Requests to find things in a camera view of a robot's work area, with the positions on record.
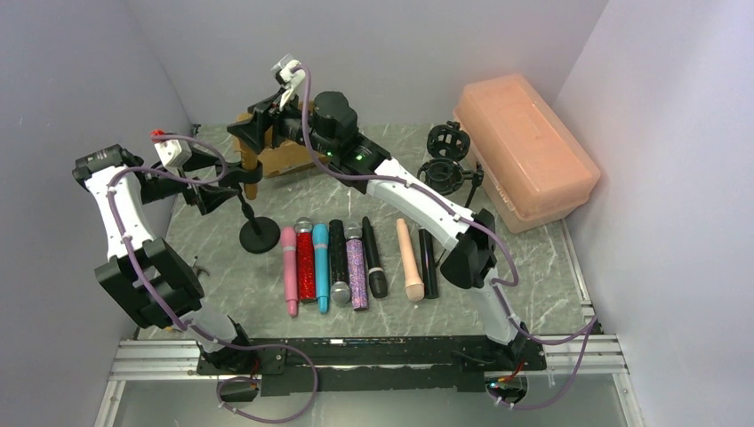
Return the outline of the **cardboard box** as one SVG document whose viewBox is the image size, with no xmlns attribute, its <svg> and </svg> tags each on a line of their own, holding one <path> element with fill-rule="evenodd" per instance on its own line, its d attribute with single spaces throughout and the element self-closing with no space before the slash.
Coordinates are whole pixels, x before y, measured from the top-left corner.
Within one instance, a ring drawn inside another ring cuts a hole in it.
<svg viewBox="0 0 754 427">
<path fill-rule="evenodd" d="M 260 154 L 255 154 L 242 144 L 242 126 L 250 115 L 245 112 L 237 117 L 237 120 L 227 125 L 226 130 L 235 139 L 237 152 L 241 158 L 244 169 L 252 171 L 261 162 L 263 176 L 275 177 L 281 174 L 297 172 L 311 168 L 313 161 L 304 146 L 293 141 L 285 141 L 278 148 L 265 149 Z"/>
</svg>

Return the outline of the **black clip round-base stand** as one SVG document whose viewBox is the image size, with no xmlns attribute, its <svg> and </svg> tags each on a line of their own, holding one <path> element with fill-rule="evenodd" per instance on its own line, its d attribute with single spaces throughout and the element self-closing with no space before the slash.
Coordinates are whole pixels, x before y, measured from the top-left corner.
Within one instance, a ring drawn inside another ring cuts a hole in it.
<svg viewBox="0 0 754 427">
<path fill-rule="evenodd" d="M 257 216 L 245 198 L 245 186 L 257 184 L 263 177 L 261 162 L 252 171 L 244 169 L 240 162 L 229 163 L 227 172 L 219 180 L 221 187 L 232 189 L 241 205 L 246 223 L 239 231 L 239 242 L 251 254 L 264 254 L 270 251 L 280 239 L 280 228 L 269 217 Z"/>
</svg>

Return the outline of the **pink microphone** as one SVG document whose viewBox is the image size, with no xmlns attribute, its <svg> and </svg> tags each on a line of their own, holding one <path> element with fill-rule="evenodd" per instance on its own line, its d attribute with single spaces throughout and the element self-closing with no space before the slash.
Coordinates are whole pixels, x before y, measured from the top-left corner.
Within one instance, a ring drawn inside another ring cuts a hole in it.
<svg viewBox="0 0 754 427">
<path fill-rule="evenodd" d="M 281 230 L 280 245 L 283 252 L 286 309 L 290 317 L 296 318 L 299 312 L 299 287 L 296 233 L 293 227 L 285 227 Z"/>
</svg>

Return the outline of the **red glitter microphone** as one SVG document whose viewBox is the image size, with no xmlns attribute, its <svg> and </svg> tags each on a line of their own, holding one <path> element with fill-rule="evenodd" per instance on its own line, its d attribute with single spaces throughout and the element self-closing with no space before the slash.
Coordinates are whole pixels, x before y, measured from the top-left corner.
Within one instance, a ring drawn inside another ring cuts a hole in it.
<svg viewBox="0 0 754 427">
<path fill-rule="evenodd" d="M 294 224 L 296 237 L 296 268 L 299 299 L 302 303 L 317 301 L 314 267 L 313 223 L 301 217 Z"/>
</svg>

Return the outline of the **blue microphone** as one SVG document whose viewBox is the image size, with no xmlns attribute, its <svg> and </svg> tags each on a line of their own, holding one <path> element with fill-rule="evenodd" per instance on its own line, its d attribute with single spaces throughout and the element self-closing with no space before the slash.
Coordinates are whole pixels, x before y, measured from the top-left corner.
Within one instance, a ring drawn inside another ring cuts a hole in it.
<svg viewBox="0 0 754 427">
<path fill-rule="evenodd" d="M 329 311 L 330 271 L 329 271 L 329 230 L 326 224 L 317 223 L 312 230 L 314 249 L 315 289 L 319 312 Z"/>
</svg>

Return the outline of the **purple glitter microphone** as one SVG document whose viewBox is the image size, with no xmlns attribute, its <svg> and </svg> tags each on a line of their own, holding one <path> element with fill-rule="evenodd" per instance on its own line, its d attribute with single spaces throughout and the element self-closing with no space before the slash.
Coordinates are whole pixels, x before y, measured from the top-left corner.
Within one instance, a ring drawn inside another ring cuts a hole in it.
<svg viewBox="0 0 754 427">
<path fill-rule="evenodd" d="M 364 311 L 369 308 L 369 302 L 361 226 L 354 222 L 347 224 L 344 236 L 346 238 L 351 304 L 354 311 Z"/>
</svg>

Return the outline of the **black glitter microphone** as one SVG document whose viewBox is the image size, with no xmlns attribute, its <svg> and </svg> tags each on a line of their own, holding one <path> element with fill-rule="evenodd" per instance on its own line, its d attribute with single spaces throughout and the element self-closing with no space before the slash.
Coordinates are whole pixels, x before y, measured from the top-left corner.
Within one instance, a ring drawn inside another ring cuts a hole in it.
<svg viewBox="0 0 754 427">
<path fill-rule="evenodd" d="M 329 221 L 329 262 L 331 274 L 331 301 L 338 306 L 350 302 L 348 257 L 343 222 L 339 219 Z"/>
</svg>

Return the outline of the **black shock-mount round-base stand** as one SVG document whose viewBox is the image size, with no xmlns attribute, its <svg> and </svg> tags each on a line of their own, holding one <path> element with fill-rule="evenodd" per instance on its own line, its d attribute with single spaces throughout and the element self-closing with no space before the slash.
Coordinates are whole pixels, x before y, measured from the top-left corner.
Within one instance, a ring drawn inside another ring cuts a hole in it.
<svg viewBox="0 0 754 427">
<path fill-rule="evenodd" d="M 459 122 L 447 121 L 430 129 L 426 147 L 433 158 L 460 161 L 469 153 L 470 137 Z"/>
</svg>

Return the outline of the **plain black microphone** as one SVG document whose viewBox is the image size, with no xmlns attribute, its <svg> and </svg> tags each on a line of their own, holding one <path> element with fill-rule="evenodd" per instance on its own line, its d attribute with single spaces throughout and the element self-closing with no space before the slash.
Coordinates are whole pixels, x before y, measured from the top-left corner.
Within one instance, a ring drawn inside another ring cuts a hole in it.
<svg viewBox="0 0 754 427">
<path fill-rule="evenodd" d="M 388 295 L 389 285 L 381 264 L 374 228 L 367 216 L 362 218 L 361 225 L 368 285 L 374 298 L 385 298 Z"/>
</svg>

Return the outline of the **black tripod shock-mount stand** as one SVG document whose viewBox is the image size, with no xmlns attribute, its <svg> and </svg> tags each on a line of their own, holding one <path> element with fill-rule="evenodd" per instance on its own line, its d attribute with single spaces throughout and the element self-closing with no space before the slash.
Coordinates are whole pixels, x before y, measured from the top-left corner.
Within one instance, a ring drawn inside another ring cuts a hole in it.
<svg viewBox="0 0 754 427">
<path fill-rule="evenodd" d="M 477 163 L 474 170 L 464 169 L 458 162 L 448 158 L 433 158 L 421 165 L 417 177 L 441 196 L 449 196 L 459 190 L 466 181 L 471 182 L 471 189 L 464 206 L 470 204 L 482 185 L 485 172 Z"/>
</svg>

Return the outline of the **black silver-head microphone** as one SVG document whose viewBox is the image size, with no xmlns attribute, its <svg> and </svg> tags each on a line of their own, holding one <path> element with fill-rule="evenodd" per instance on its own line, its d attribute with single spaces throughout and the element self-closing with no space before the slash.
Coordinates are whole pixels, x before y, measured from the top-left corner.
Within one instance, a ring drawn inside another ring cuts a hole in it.
<svg viewBox="0 0 754 427">
<path fill-rule="evenodd" d="M 418 231 L 421 255 L 421 274 L 424 283 L 426 299 L 439 297 L 437 263 L 434 254 L 434 240 L 431 234 L 424 228 Z"/>
</svg>

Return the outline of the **beige plastic microphone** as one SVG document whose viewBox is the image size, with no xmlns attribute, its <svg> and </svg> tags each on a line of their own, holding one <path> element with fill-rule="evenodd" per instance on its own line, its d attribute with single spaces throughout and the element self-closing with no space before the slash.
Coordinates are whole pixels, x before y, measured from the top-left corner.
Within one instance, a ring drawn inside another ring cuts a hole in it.
<svg viewBox="0 0 754 427">
<path fill-rule="evenodd" d="M 405 293 L 410 301 L 418 302 L 424 298 L 424 284 L 417 268 L 413 245 L 405 219 L 397 219 L 396 231 L 405 275 Z"/>
</svg>

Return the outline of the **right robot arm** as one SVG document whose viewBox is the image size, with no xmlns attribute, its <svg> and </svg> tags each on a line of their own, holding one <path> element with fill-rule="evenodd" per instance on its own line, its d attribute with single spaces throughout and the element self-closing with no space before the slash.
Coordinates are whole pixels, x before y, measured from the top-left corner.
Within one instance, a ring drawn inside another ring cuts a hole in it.
<svg viewBox="0 0 754 427">
<path fill-rule="evenodd" d="M 523 359 L 530 340 L 501 289 L 505 282 L 495 255 L 499 239 L 490 212 L 455 205 L 414 177 L 359 132 L 357 112 L 343 93 L 323 92 L 313 101 L 289 103 L 276 93 L 252 105 L 248 114 L 227 130 L 254 153 L 280 141 L 296 142 L 314 157 L 326 156 L 329 175 L 392 205 L 431 233 L 448 252 L 442 276 L 469 292 L 486 338 L 511 362 Z"/>
</svg>

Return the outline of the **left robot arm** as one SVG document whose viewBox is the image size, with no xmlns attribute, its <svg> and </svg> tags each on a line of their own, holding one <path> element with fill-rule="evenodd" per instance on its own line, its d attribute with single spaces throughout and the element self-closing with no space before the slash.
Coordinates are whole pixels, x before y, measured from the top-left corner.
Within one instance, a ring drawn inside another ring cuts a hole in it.
<svg viewBox="0 0 754 427">
<path fill-rule="evenodd" d="M 153 146 L 160 160 L 152 167 L 118 144 L 75 162 L 73 178 L 94 197 L 108 238 L 96 280 L 137 326 L 177 328 L 213 366 L 240 372 L 256 358 L 248 335 L 206 301 L 197 267 L 152 231 L 143 206 L 182 193 L 208 214 L 214 207 L 206 197 L 224 202 L 261 175 L 193 137 L 156 136 Z"/>
</svg>

